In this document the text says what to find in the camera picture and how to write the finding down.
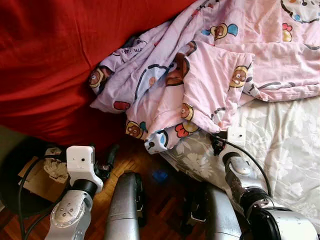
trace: red sofa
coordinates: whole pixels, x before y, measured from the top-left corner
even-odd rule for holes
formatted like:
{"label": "red sofa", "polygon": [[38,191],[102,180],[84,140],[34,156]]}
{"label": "red sofa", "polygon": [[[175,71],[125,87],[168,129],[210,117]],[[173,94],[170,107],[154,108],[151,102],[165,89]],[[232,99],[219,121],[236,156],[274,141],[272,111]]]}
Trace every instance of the red sofa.
{"label": "red sofa", "polygon": [[102,150],[124,115],[92,109],[87,78],[133,34],[194,0],[6,0],[0,3],[0,125],[62,145]]}

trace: cartoon print fabric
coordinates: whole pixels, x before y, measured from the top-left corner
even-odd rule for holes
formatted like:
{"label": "cartoon print fabric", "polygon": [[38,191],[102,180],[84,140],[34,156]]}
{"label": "cartoon print fabric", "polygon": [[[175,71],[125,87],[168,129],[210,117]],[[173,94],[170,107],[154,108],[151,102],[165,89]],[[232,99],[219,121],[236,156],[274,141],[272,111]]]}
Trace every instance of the cartoon print fabric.
{"label": "cartoon print fabric", "polygon": [[89,80],[104,89],[91,107],[126,112],[126,133],[153,154],[199,129],[227,129],[252,99],[319,95],[319,6],[264,3],[196,1],[99,64]]}

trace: white floral bedsheet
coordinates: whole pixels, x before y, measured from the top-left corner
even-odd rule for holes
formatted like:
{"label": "white floral bedsheet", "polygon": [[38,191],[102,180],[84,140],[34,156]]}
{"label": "white floral bedsheet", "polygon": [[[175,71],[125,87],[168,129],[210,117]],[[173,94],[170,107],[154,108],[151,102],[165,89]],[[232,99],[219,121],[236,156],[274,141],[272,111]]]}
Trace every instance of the white floral bedsheet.
{"label": "white floral bedsheet", "polygon": [[[274,199],[305,215],[320,233],[320,97],[277,103],[254,100],[237,110],[233,123],[246,128],[245,148],[263,166]],[[231,196],[208,133],[195,132],[161,155],[177,170]]]}

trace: black cable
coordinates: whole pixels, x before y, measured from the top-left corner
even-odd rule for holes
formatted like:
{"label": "black cable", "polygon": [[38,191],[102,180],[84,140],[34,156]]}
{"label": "black cable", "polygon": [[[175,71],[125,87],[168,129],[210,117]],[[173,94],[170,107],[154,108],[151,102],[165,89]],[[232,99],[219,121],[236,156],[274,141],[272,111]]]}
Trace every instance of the black cable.
{"label": "black cable", "polygon": [[59,156],[55,156],[55,155],[44,155],[43,157],[40,157],[38,159],[36,159],[26,170],[25,174],[23,175],[23,178],[20,182],[20,186],[19,186],[19,191],[18,191],[18,216],[19,216],[19,224],[20,224],[20,233],[21,233],[21,239],[22,240],[27,240],[29,234],[31,233],[31,231],[33,230],[33,228],[42,220],[44,219],[50,212],[51,210],[55,207],[55,205],[57,205],[60,200],[62,199],[62,197],[64,196],[66,190],[68,189],[69,185],[66,184],[65,188],[62,192],[62,194],[58,197],[58,199],[52,203],[49,207],[47,207],[45,210],[42,211],[42,213],[44,213],[42,216],[40,216],[37,220],[35,220],[33,222],[33,224],[28,228],[27,232],[25,229],[25,224],[24,224],[24,217],[22,214],[22,202],[21,202],[21,194],[22,194],[22,189],[24,187],[24,184],[27,180],[28,175],[30,174],[31,170],[35,167],[35,165],[41,161],[44,160],[45,158],[54,158],[54,159],[59,159]]}
{"label": "black cable", "polygon": [[211,135],[214,139],[218,140],[218,141],[221,141],[223,142],[224,144],[228,144],[240,151],[242,151],[243,153],[245,153],[253,162],[254,164],[258,167],[258,169],[260,170],[260,172],[262,173],[263,177],[264,177],[264,181],[265,181],[265,184],[266,184],[266,188],[267,188],[267,191],[268,191],[268,195],[272,198],[272,192],[271,192],[271,187],[270,187],[270,183],[269,183],[269,179],[265,173],[265,171],[263,170],[263,168],[260,166],[260,164],[255,160],[255,158],[250,154],[248,153],[246,150],[244,150],[242,147],[239,147],[229,141],[226,141],[224,139],[221,139],[219,137],[217,137],[216,135],[212,134]]}
{"label": "black cable", "polygon": [[244,240],[244,239],[245,239],[245,235],[247,235],[247,234],[250,233],[250,232],[251,232],[250,229],[245,230],[245,231],[241,234],[239,240]]}

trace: wooden floor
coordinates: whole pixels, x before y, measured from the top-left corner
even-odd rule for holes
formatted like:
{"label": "wooden floor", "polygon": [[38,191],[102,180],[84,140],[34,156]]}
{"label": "wooden floor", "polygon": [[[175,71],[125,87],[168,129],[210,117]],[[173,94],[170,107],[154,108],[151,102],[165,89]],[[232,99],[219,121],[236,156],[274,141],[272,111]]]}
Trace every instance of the wooden floor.
{"label": "wooden floor", "polygon": [[[118,177],[125,170],[141,174],[146,194],[147,225],[140,228],[141,240],[205,239],[204,226],[201,224],[197,224],[187,238],[180,234],[184,196],[187,189],[197,187],[196,181],[176,172],[159,155],[149,155],[141,141],[125,138],[120,142],[120,150],[110,178],[105,183],[103,191],[94,197],[92,220],[85,235],[86,240],[103,239],[113,191]],[[157,183],[152,177],[156,170],[168,173],[168,178],[163,184]],[[26,227],[34,219],[27,219]],[[49,230],[49,223],[49,217],[42,220],[30,234],[29,240],[43,240]],[[0,240],[20,240],[18,218],[7,209],[0,212]]]}

